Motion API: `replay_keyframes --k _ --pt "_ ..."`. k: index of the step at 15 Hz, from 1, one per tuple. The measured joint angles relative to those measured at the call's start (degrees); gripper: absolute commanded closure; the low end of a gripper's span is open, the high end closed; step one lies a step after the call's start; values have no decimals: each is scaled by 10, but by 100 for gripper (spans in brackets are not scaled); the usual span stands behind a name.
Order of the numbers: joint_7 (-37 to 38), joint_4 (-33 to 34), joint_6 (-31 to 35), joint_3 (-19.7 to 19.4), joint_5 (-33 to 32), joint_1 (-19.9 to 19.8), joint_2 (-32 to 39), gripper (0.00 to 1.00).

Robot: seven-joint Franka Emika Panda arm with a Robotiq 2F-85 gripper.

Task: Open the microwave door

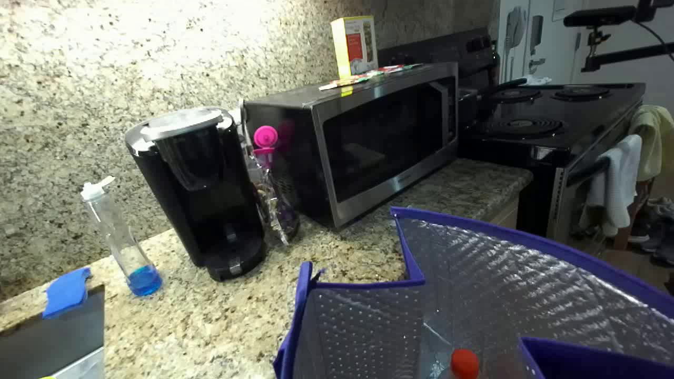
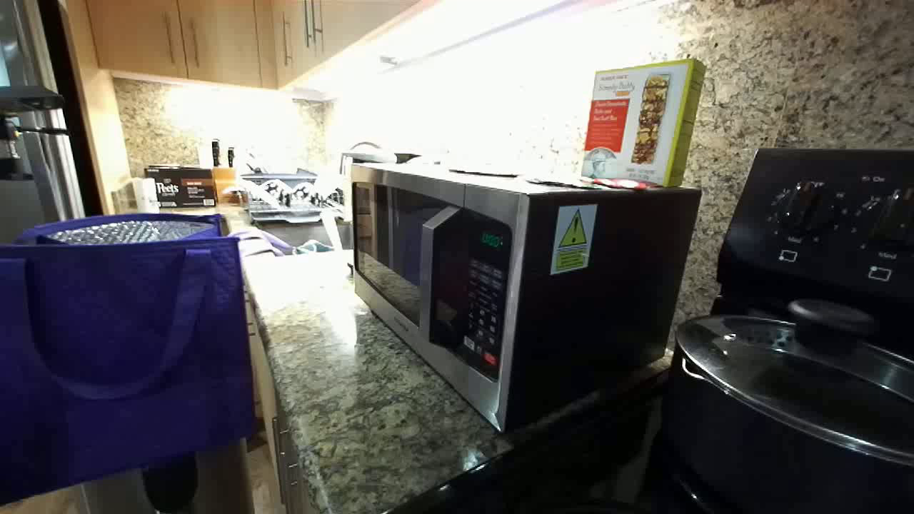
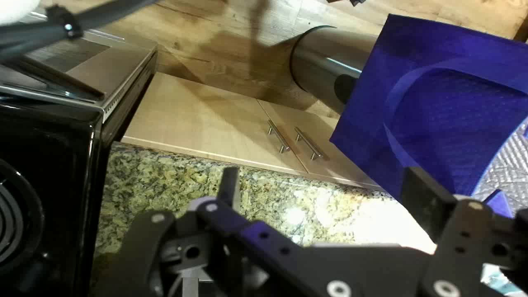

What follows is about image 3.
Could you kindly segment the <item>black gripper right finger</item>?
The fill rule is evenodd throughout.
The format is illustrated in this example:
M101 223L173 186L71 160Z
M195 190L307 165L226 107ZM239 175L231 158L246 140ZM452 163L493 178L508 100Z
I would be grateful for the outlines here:
M505 297L482 282L485 264L528 290L528 216L513 218L472 198L459 199L426 170L409 166L399 199L436 242L421 274L419 297Z

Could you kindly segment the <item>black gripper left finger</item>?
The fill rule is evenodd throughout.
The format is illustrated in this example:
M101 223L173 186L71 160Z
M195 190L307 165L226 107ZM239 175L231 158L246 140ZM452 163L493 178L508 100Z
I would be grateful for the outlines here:
M135 216L104 279L104 297L200 297L208 277L223 297L353 297L328 260L330 247L300 247L264 221L233 208L238 170L228 166L214 198L177 218L167 209Z

